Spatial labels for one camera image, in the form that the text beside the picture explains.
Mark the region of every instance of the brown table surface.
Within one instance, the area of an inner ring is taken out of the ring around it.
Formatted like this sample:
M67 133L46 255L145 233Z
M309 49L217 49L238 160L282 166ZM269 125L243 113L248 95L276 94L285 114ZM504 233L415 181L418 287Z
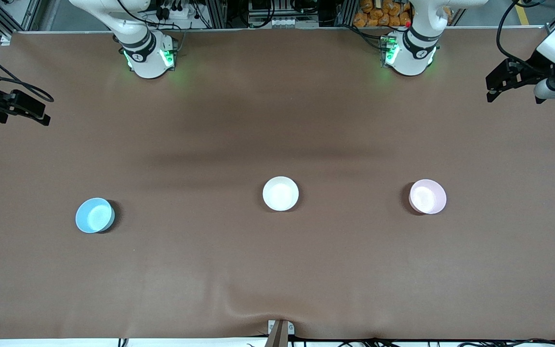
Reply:
M110 35L15 35L0 62L56 101L0 124L0 338L555 338L555 101L486 102L494 37L449 30L407 78L348 31L191 33L142 80ZM439 215L405 206L420 178ZM94 196L109 233L75 226Z

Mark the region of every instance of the green led light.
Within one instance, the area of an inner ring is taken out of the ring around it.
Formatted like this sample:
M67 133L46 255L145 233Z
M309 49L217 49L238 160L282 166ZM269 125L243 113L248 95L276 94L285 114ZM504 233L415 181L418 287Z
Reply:
M399 45L394 44L392 49L389 49L387 52L387 64L392 64L395 62L395 57L397 57L397 53L399 53Z
M436 53L436 47L434 47L434 49L430 53L430 59L429 61L427 61L427 65L431 64L434 61L434 53Z
M170 51L160 50L160 55L166 66L172 66L172 53Z
M130 61L130 57L126 51L123 51L123 55L125 56L125 60L128 61L128 66L132 68L132 62Z

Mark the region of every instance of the yellow floor line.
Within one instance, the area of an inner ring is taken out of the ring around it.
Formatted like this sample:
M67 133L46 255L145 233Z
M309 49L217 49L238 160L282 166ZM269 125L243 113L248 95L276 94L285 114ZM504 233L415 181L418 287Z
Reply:
M519 22L522 24L522 26L530 26L530 23L528 22L528 17L526 17L526 11L524 11L524 7L516 6L515 11L517 11L517 17L519 17Z

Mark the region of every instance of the black cable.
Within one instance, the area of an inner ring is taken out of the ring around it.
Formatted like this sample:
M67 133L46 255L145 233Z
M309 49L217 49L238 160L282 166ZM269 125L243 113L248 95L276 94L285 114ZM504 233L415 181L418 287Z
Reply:
M504 26L504 22L507 18L507 16L509 15L509 13L511 13L511 10L513 9L513 7L515 7L517 5L517 3L519 2L519 0L513 0L511 2L511 5L509 5L509 7L507 7L507 10L504 11L504 14L502 15L502 18L500 18L500 23L498 24L498 31L496 31L496 47L498 47L498 51L500 51L500 53L504 54L506 57L509 57L515 61L517 61L518 63L522 64L523 66L530 68L531 70L539 73L539 74L545 74L543 71L539 70L538 68L534 68L532 65L528 64L526 61L523 61L522 59L516 57L515 55L507 52L503 47L502 44L500 44L500 34L502 33L502 26ZM541 2L537 2L533 5L521 5L520 7L535 7L540 5Z
M35 85L31 85L29 83L21 81L18 77L13 75L13 73L11 73L8 69L4 68L1 64L0 64L0 69L3 72L7 73L8 76L11 77L11 79L8 79L7 77L0 77L0 81L6 81L6 82L22 85L25 88L27 88L29 92L32 92L34 95L36 95L37 97L39 97L40 99L48 103L52 103L53 101L55 101L55 99L53 99L53 97L49 93L45 92L43 89L36 87Z
M156 22L150 22L148 20L144 20L142 18L136 17L135 15L133 15L130 11L128 11L128 9L126 9L125 6L123 6L123 2L121 2L121 0L117 0L117 2L119 2L119 6L121 6L121 8L125 11L125 13L127 13L130 17L139 20L147 25L150 26L155 26L156 28L160 28L161 24L160 23L156 23ZM181 31L181 27L177 26L175 23L171 23L171 24L164 24L164 26L171 26L172 29L174 29L174 27L177 27L177 29L179 29L179 31Z
M542 338L529 338L528 340L518 341L515 343L506 343L504 341L493 341L492 345L495 347L516 347L524 343L546 343L548 345L555 345L555 341L545 340ZM489 345L485 345L484 343L478 344L478 343L472 343L472 342L464 342L458 345L458 347L466 347L466 346L489 347Z
M27 88L27 90L31 91L33 94L37 95L40 99L47 101L48 103L52 103L53 101L55 101L55 99L53 99L53 97L49 93L47 93L44 89L38 88L35 85L30 85L27 82L23 82L21 80L9 79L7 77L0 77L0 81L22 85L25 88Z
M319 20L318 23L328 23L328 22L335 22L335 17L331 19Z
M314 14L318 12L318 4L319 2L317 2L317 5L315 7L310 7L310 8L299 8L297 6L295 6L295 0L291 0L291 8L294 9L295 11L297 11L298 13L301 14Z
M529 9L531 7L539 6L540 4L544 3L545 0L541 0L539 2L535 2L534 4L521 4L520 2L517 3L518 7L524 7L525 9Z
M387 49L382 48L380 46L376 46L376 44L374 44L374 43L372 43L368 40L368 38L371 38L371 39L374 39L374 40L380 40L381 37L379 37L379 36L376 37L374 35L366 34L363 31L359 30L358 28L355 28L353 26L349 26L348 24L338 24L337 27L338 28L347 28L350 31L352 31L353 33L356 33L357 35L361 36L361 38L363 38L363 41L365 41L368 45L372 46L373 48L376 48L380 51L386 51L387 50Z
M275 7L275 4L273 3L273 0L267 0L267 1L269 2L269 7L267 7L267 18L266 18L266 20L262 24L260 24L260 26L254 26L254 24L250 24L247 20L245 20L244 11L241 11L242 8L244 8L244 5L247 2L247 0L240 0L240 2L239 2L239 18L240 18L241 22L243 22L243 24L246 27L252 28L252 29L262 28L262 27L266 26L267 24L269 24L271 22L271 20L273 19L273 15L275 15L275 13L276 13L276 7Z
M200 6L198 5L198 2L196 2L196 0L191 0L190 3L192 4L192 7L194 7L194 11L196 11L196 14L198 14L198 16L200 17L200 21L203 22L207 29L210 29L211 26L209 25L209 22L207 22L205 16L203 16L200 12Z

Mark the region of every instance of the snack package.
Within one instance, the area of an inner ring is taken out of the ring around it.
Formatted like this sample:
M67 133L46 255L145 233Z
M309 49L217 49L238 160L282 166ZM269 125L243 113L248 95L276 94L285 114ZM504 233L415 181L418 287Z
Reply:
M410 22L410 14L408 12L401 13L399 15L399 25L405 27L408 22Z
M399 10L401 10L399 3L393 2L393 0L383 1L383 13L388 15L398 15Z
M364 13L370 13L374 9L374 2L372 0L359 0L359 6Z
M389 17L389 26L390 27L398 27L399 26L399 18L392 15Z
M383 17L383 10L381 9L373 9L372 11L370 11L370 19L376 19L379 20L380 18Z
M453 21L453 12L451 11L451 9L447 6L443 7L443 9L445 10L445 12L447 13L447 16L449 16L449 24L451 24L451 22Z
M379 26L388 26L388 25L389 25L389 15L388 15L388 14L384 14L384 15L378 20L378 25L379 25Z
M365 13L355 14L355 19L353 20L353 25L357 28L363 28L368 23L368 15Z

